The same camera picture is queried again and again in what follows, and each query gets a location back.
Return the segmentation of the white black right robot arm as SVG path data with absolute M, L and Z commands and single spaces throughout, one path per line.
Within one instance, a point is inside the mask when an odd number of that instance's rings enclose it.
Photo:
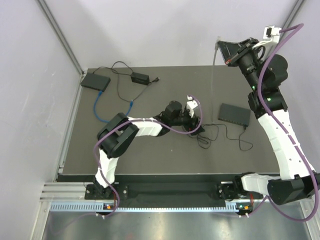
M 248 104 L 266 133 L 275 154 L 279 176 L 244 173 L 235 179 L 233 192 L 245 198 L 251 192 L 270 197 L 277 205 L 307 199 L 320 188 L 320 175 L 302 151 L 290 121 L 288 106 L 279 86 L 288 78 L 288 62 L 275 54 L 270 62 L 262 60 L 259 52 L 264 46 L 248 38 L 241 42 L 218 41 L 224 63 L 238 67 L 252 91 Z

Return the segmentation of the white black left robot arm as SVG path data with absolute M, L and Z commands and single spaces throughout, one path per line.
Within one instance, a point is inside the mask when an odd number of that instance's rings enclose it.
M 150 118 L 133 118 L 118 113 L 97 134 L 93 154 L 98 163 L 93 185 L 102 198 L 115 191 L 115 170 L 118 160 L 137 137 L 162 137 L 170 131 L 183 135 L 197 135 L 202 127 L 203 111 L 200 102 L 187 96 L 185 107 L 171 101 L 160 114 Z

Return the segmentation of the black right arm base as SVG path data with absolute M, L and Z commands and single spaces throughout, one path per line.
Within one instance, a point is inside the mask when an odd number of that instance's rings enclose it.
M 232 201 L 232 200 L 240 200 L 247 199 L 250 200 L 253 197 L 254 200 L 263 199 L 264 196 L 260 193 L 247 192 L 240 193 L 231 182 L 222 182 L 216 185 L 217 195 L 220 199 Z

